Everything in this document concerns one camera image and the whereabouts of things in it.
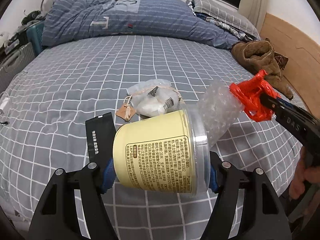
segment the hand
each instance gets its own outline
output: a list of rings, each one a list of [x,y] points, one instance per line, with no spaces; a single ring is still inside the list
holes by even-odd
[[[305,156],[307,149],[301,148],[300,160],[297,164],[293,180],[290,184],[289,195],[293,199],[298,199],[305,191],[303,182],[305,180],[310,183],[320,183],[320,167],[310,167],[306,169]]]

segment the clear plastic lid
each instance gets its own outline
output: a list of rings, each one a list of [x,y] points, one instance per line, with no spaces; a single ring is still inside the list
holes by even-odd
[[[210,180],[210,152],[207,133],[201,115],[196,105],[181,104],[182,109],[189,123],[190,146],[194,153],[194,166],[196,171],[196,190],[192,195],[205,193],[209,187]]]

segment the translucent white bag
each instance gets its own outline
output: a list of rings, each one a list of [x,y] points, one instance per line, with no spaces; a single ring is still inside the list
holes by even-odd
[[[164,79],[152,79],[127,88],[129,104],[137,114],[154,117],[179,109],[181,95]]]

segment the grid patterned bed sheet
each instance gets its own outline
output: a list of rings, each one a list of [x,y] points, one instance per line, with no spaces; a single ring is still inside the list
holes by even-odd
[[[226,50],[174,38],[117,35],[91,38],[43,51],[10,84],[10,125],[0,127],[0,196],[27,219],[57,168],[81,169],[88,163],[84,122],[112,112],[126,88],[149,79],[167,79],[187,104],[220,79],[226,85],[252,75]],[[295,94],[294,101],[303,107]],[[139,120],[135,115],[131,122]],[[255,123],[242,113],[213,150],[236,167],[262,167],[278,194],[290,183],[300,143],[274,119]],[[102,196],[119,239],[199,239],[216,195],[187,196],[123,187],[115,182]],[[243,192],[230,236],[237,233]],[[88,236],[80,193],[76,192],[80,228]]]

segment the wooden headboard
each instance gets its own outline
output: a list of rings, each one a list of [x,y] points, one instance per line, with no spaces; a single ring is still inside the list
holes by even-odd
[[[289,58],[285,78],[309,111],[320,118],[320,46],[296,27],[271,14],[266,15],[260,35],[271,40],[276,52]]]

